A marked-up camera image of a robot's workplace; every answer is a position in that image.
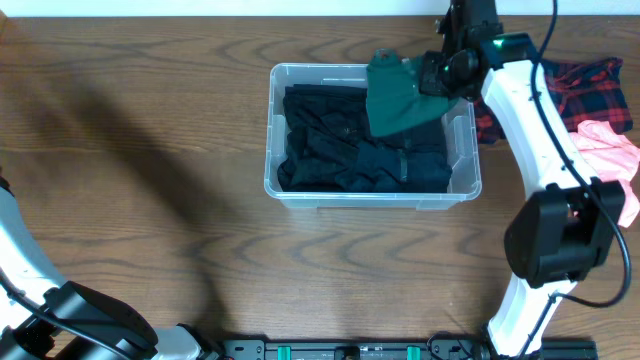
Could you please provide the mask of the dark green garment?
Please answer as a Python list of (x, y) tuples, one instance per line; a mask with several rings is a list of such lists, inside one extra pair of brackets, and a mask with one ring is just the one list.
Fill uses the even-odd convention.
[(386, 137), (440, 120), (458, 102), (420, 92), (422, 56), (406, 58), (379, 49), (366, 67), (366, 111), (374, 137)]

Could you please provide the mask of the black garment with tape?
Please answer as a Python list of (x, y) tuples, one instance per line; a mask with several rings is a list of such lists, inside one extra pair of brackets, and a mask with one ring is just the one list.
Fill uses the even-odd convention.
[(375, 143), (410, 152), (435, 152), (446, 154), (446, 137), (440, 120), (433, 120), (385, 137), (375, 138)]

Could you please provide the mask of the dark teal garment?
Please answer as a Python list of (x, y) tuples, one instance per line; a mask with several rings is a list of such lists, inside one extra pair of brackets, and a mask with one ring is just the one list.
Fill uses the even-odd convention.
[(351, 193), (445, 193), (451, 175), (441, 152), (361, 142), (355, 158), (335, 181)]

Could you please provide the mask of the red plaid flannel shirt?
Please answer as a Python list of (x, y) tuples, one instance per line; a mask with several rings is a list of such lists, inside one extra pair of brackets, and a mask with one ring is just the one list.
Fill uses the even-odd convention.
[(541, 62), (551, 99), (568, 131), (575, 132), (585, 120), (607, 122), (617, 134), (633, 128), (621, 88), (623, 64), (619, 57), (592, 63)]

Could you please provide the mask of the large black garment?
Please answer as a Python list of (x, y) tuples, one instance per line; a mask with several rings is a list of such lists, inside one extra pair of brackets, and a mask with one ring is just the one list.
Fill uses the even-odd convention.
[(367, 140), (367, 90), (296, 84), (285, 89), (289, 128), (286, 160), (277, 170), (286, 192), (371, 193), (374, 183), (357, 170)]

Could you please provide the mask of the pink garment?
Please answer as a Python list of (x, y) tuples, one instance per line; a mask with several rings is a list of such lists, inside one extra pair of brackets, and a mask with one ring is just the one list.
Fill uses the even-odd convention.
[(609, 122), (583, 121), (569, 136), (603, 182), (620, 182), (625, 202), (618, 225), (630, 227), (639, 214), (639, 199), (631, 186), (639, 169), (639, 148), (624, 135), (616, 134)]

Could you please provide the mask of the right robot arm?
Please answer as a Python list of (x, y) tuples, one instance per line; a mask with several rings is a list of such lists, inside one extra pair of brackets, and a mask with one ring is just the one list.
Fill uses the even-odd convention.
[(506, 32), (493, 2), (452, 2), (438, 31), (444, 44), (424, 56), (421, 92), (482, 100), (500, 123), (525, 190), (504, 235), (512, 275), (475, 357), (593, 359), (593, 345), (549, 342), (543, 333), (611, 246), (625, 245), (618, 226), (624, 190), (600, 179), (572, 142), (545, 81), (544, 47)]

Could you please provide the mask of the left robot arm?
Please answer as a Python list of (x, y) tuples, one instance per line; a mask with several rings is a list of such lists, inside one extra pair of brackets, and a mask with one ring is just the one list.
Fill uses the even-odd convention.
[(55, 337), (74, 339), (58, 359), (222, 359), (194, 328), (153, 328), (128, 304), (68, 281), (34, 240), (10, 184), (1, 181), (1, 357), (47, 359)]

